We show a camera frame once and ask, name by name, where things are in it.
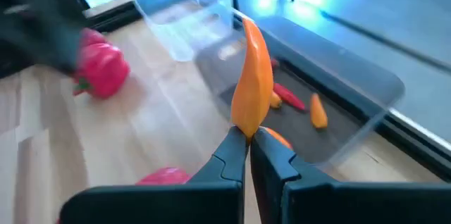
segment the plastic container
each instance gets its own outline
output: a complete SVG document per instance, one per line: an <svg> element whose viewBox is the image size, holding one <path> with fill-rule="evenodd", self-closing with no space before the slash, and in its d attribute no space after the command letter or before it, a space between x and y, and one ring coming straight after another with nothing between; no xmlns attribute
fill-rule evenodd
<svg viewBox="0 0 451 224"><path fill-rule="evenodd" d="M246 16L231 8L231 0L189 0L198 1L194 8L186 1L137 0L136 4L175 60L194 59L216 97L218 109L229 117L245 57L240 19ZM162 15L170 17L161 20ZM206 18L212 19L210 24L205 24ZM372 131L404 92L404 85L394 74L289 20L271 16L256 22L270 56L280 61L273 72L275 82L290 89L306 107L311 95L318 93L328 114L328 127L316 130L308 112L284 104L279 110L270 109L262 124L284 136L298 156L309 163L343 156ZM174 42L185 45L177 49L171 45Z"/></svg>
<svg viewBox="0 0 451 224"><path fill-rule="evenodd" d="M232 0L135 0L135 5L176 61L192 60L232 30Z"/></svg>

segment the wooden table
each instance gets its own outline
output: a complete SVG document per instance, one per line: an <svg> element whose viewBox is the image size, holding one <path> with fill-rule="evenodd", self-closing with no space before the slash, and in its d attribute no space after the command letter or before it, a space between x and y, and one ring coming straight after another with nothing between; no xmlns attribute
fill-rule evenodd
<svg viewBox="0 0 451 224"><path fill-rule="evenodd" d="M230 123L194 63L172 60L142 20L107 37L132 72L106 101L73 97L70 79L38 66L0 80L0 223L54 223L75 193L133 184L162 167L195 173L226 135ZM245 221L259 223L249 169ZM375 133L326 172L339 180L440 181Z"/></svg>

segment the wooden surface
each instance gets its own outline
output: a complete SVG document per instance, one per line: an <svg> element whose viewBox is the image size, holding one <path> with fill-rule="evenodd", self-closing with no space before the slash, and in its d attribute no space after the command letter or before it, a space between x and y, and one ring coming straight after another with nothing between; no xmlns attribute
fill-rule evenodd
<svg viewBox="0 0 451 224"><path fill-rule="evenodd" d="M166 166L195 173L229 122L193 63L173 61L143 21L108 35L130 63L106 101L71 95L70 79L32 67L0 80L0 223L54 223L61 204L96 185L126 185ZM439 179L377 134L326 172L339 180ZM246 223L259 223L246 172Z"/></svg>

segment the red object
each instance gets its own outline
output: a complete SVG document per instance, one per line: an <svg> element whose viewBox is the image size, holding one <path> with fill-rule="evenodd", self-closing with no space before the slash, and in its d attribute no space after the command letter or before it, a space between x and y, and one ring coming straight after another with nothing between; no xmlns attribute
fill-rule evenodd
<svg viewBox="0 0 451 224"><path fill-rule="evenodd" d="M106 99L115 94L125 82L130 67L122 52L110 44L91 44L83 47L74 81L78 89L74 94L88 92Z"/></svg>
<svg viewBox="0 0 451 224"><path fill-rule="evenodd" d="M274 92L280 96L282 101L288 103L289 105L298 108L301 111L305 111L305 104L303 101L301 101L299 98L295 96L290 90L288 90L286 87L274 83Z"/></svg>
<svg viewBox="0 0 451 224"><path fill-rule="evenodd" d="M84 28L81 36L81 47L86 47L91 44L108 44L105 37L95 30Z"/></svg>
<svg viewBox="0 0 451 224"><path fill-rule="evenodd" d="M277 61L275 58L271 58L271 66L273 68L278 67L279 66L279 61Z"/></svg>
<svg viewBox="0 0 451 224"><path fill-rule="evenodd" d="M136 185L182 185L191 176L179 168L162 168L142 178Z"/></svg>

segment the floor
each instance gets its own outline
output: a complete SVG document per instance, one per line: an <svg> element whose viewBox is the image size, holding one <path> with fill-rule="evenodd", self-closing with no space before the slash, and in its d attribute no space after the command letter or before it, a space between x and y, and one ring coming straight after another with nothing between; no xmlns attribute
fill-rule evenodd
<svg viewBox="0 0 451 224"><path fill-rule="evenodd" d="M100 0L88 0L89 3ZM238 0L253 18L278 14L394 72L405 84L396 109L444 139L451 140L451 75L405 52L365 37L316 10L368 30L423 56L451 63L451 2L448 0Z"/></svg>

